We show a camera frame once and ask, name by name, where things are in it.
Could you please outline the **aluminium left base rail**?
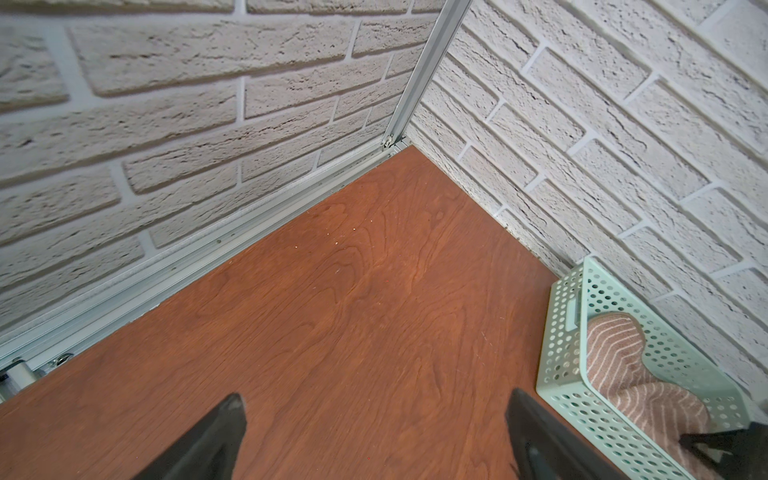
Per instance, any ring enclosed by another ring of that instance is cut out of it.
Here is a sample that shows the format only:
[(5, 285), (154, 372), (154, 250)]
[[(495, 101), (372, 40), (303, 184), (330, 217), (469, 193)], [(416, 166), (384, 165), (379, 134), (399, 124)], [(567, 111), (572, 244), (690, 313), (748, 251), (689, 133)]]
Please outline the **aluminium left base rail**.
[(404, 138), (388, 148), (375, 141), (357, 147), (42, 315), (33, 328), (1, 344), (2, 401), (156, 308), (410, 144)]

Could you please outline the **aluminium corner post left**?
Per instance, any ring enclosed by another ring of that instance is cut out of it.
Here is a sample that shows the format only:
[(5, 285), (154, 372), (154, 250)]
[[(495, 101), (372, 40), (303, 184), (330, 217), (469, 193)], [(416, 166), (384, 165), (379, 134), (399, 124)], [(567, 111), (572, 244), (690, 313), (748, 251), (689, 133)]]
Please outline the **aluminium corner post left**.
[(461, 26), (470, 5), (470, 0), (448, 0), (445, 2), (387, 125), (382, 139), (383, 149), (393, 147), (405, 137), (406, 127)]

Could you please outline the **pink striped square dishcloth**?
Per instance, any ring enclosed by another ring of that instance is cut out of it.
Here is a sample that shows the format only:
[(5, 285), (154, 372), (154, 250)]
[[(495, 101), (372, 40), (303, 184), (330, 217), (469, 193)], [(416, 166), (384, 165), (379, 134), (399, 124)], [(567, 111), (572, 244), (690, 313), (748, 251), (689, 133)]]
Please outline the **pink striped square dishcloth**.
[(612, 405), (697, 479), (715, 473), (679, 443), (683, 434), (709, 431), (704, 403), (688, 390), (662, 381), (642, 361), (645, 337), (625, 313), (588, 322), (587, 378)]

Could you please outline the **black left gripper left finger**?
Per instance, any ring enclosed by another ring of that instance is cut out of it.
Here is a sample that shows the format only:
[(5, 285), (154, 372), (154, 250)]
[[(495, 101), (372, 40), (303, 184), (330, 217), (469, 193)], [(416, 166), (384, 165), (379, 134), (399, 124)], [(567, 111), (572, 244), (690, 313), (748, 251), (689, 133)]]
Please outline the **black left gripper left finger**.
[(231, 479), (246, 428), (244, 400), (231, 393), (134, 479)]

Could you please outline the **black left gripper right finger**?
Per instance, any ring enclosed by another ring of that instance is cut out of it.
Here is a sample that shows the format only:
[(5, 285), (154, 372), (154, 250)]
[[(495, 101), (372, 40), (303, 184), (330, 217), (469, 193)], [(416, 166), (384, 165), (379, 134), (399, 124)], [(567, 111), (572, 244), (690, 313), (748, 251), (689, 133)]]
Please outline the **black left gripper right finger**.
[(515, 388), (505, 419), (520, 479), (624, 479), (524, 390)]

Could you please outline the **mint green perforated plastic basket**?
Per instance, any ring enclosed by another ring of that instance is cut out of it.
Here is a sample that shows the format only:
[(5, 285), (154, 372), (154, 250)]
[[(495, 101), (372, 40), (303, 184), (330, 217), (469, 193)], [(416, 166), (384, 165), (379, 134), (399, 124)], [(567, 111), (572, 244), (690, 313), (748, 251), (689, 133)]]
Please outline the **mint green perforated plastic basket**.
[(551, 287), (538, 395), (629, 478), (691, 478), (588, 379), (588, 326), (606, 313), (629, 314), (639, 322), (646, 341), (643, 365), (702, 400), (711, 431), (749, 425), (750, 412), (737, 384), (594, 258)]

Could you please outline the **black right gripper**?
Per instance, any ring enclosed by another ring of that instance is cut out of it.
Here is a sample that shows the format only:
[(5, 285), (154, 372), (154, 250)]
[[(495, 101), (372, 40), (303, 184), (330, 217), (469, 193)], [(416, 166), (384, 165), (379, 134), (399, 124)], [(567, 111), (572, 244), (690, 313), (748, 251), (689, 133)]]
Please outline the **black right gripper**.
[(723, 479), (767, 478), (767, 425), (746, 429), (682, 434), (679, 444)]

